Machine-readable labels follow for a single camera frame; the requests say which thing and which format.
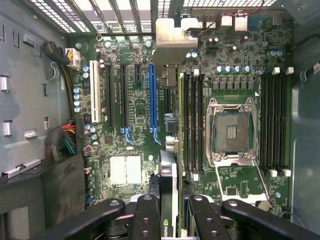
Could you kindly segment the silver chipset heatsink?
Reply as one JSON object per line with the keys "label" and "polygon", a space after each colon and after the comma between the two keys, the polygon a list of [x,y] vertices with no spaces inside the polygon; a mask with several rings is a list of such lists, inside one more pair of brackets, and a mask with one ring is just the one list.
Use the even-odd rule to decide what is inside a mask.
{"label": "silver chipset heatsink", "polygon": [[139,155],[112,156],[110,158],[110,183],[112,186],[141,184],[141,157]]}

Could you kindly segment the metal socket cover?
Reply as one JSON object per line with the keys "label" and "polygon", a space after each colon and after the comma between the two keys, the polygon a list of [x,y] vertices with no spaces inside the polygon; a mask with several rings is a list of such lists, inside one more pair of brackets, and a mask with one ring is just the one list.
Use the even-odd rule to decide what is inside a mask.
{"label": "metal socket cover", "polygon": [[215,174],[223,201],[241,200],[250,205],[270,199],[267,185],[255,160],[217,161]]}

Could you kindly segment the CPU socket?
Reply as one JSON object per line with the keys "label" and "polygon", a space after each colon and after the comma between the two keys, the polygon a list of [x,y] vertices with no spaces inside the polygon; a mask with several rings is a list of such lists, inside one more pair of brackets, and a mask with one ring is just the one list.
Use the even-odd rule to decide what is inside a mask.
{"label": "CPU socket", "polygon": [[257,159],[258,113],[255,100],[230,103],[218,101],[212,97],[208,101],[205,113],[206,157],[213,168],[216,162],[240,159]]}

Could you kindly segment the RAM slot with black latches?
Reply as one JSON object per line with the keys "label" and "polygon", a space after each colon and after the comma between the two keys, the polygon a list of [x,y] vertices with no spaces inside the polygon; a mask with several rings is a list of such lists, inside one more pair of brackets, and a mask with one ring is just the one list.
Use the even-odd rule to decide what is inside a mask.
{"label": "RAM slot with black latches", "polygon": [[184,127],[184,171],[185,174],[190,173],[189,169],[189,80],[190,76],[185,75],[183,78],[183,127]]}
{"label": "RAM slot with black latches", "polygon": [[268,75],[265,73],[261,76],[261,95],[260,95],[260,161],[259,167],[265,170],[265,106],[266,106],[266,85],[268,83]]}
{"label": "RAM slot with black latches", "polygon": [[204,153],[203,153],[203,75],[198,77],[198,167],[199,174],[204,174]]}
{"label": "RAM slot with black latches", "polygon": [[275,169],[276,171],[279,170],[279,161],[280,161],[280,138],[281,138],[281,101],[282,101],[282,78],[281,75],[278,74],[277,78],[275,79],[276,83],[276,140],[275,140]]}

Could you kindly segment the RAM slot with white latches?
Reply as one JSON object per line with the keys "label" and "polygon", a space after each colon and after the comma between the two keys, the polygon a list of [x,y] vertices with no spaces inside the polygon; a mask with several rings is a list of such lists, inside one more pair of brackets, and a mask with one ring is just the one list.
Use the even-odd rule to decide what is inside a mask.
{"label": "RAM slot with white latches", "polygon": [[274,157],[274,105],[275,105],[275,80],[272,74],[268,75],[268,173],[271,177],[277,176],[277,171],[273,168]]}
{"label": "RAM slot with white latches", "polygon": [[190,104],[191,104],[191,168],[194,175],[198,174],[197,164],[197,83],[194,75],[190,79]]}
{"label": "RAM slot with white latches", "polygon": [[283,100],[284,100],[284,164],[282,168],[283,175],[287,178],[291,177],[290,170],[290,124],[291,124],[291,89],[292,78],[295,70],[293,66],[286,69],[283,79]]}

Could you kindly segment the green motherboard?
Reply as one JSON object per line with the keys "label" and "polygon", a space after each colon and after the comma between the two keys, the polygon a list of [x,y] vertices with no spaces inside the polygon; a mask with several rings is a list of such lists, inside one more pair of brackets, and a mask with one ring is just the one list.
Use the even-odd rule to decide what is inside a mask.
{"label": "green motherboard", "polygon": [[[188,84],[188,159],[189,174],[185,173],[183,162],[183,196],[203,194],[220,204],[223,200],[215,167],[209,165],[206,155],[206,110],[210,98],[231,103],[252,97],[257,107],[257,139],[259,143],[256,163],[266,184],[269,200],[258,201],[256,205],[274,215],[283,215],[288,210],[289,179],[282,172],[284,166],[284,75],[292,61],[293,23],[290,20],[274,22],[255,17],[248,21],[247,31],[227,29],[207,32],[197,48],[189,50],[181,64],[183,78],[189,75]],[[90,207],[107,198],[118,198],[129,202],[135,194],[159,192],[160,152],[164,150],[165,128],[164,89],[156,76],[157,126],[161,145],[150,133],[150,90],[149,64],[153,63],[155,44],[147,37],[144,42],[109,40],[97,36],[94,39],[80,39],[75,42],[81,55],[80,71],[74,74],[74,112],[83,122],[83,145],[79,151],[84,158],[85,206]],[[92,123],[90,94],[90,60],[99,63],[101,122]],[[141,66],[142,83],[135,83],[135,64]],[[109,125],[109,97],[107,65],[114,69],[115,127]],[[121,84],[120,65],[127,65],[127,93],[130,145],[121,132]],[[275,79],[281,75],[281,121],[280,152],[277,176],[268,173],[268,80],[265,94],[265,144],[264,170],[260,169],[261,150],[261,76],[274,76],[274,105],[277,98]],[[191,76],[196,80],[196,143],[198,174],[192,172],[192,125],[191,125]],[[203,76],[203,174],[199,174],[198,139],[198,81]],[[274,106],[273,169],[275,153],[277,111]],[[141,184],[123,186],[111,185],[110,158],[113,156],[141,157]]]}

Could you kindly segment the blue expansion slot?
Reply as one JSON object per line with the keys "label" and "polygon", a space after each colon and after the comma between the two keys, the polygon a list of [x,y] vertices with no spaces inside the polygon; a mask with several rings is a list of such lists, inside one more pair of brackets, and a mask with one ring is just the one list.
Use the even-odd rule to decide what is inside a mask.
{"label": "blue expansion slot", "polygon": [[157,124],[157,79],[155,67],[153,63],[148,65],[149,73],[149,117],[150,126],[149,132],[153,134],[153,139],[158,145],[162,145],[158,138],[158,124]]}

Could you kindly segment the open grey PC case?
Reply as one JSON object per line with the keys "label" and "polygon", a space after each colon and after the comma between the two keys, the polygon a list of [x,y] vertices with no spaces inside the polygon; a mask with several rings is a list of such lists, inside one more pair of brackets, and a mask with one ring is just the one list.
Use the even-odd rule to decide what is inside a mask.
{"label": "open grey PC case", "polygon": [[[252,18],[292,22],[294,67],[287,212],[252,206],[320,240],[320,0],[0,0],[0,240],[30,240],[100,203],[85,206],[84,123],[74,111],[74,74],[82,65],[76,41],[151,38],[154,53],[158,19],[173,19],[175,27],[194,20],[186,34],[197,40],[196,49],[207,32],[247,31]],[[157,197],[161,220],[160,181],[157,194],[122,200],[125,213],[141,195]],[[183,196],[181,240],[200,240],[188,235],[192,195],[224,202]],[[129,240],[129,222],[111,221],[89,240]]]}

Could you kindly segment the white expansion slot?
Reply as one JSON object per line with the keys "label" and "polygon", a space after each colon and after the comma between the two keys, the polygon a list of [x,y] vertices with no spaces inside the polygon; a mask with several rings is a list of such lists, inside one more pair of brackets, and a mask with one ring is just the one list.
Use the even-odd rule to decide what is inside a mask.
{"label": "white expansion slot", "polygon": [[97,60],[89,61],[90,68],[90,102],[91,102],[91,122],[100,123],[101,117],[101,82],[99,72],[99,62]]}

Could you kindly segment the short black expansion slot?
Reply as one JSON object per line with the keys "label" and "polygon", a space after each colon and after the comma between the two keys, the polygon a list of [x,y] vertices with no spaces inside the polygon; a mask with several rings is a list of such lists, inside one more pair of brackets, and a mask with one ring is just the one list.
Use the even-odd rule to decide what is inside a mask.
{"label": "short black expansion slot", "polygon": [[134,65],[134,77],[135,77],[135,83],[141,84],[142,83],[142,77],[141,77],[141,65],[135,64]]}

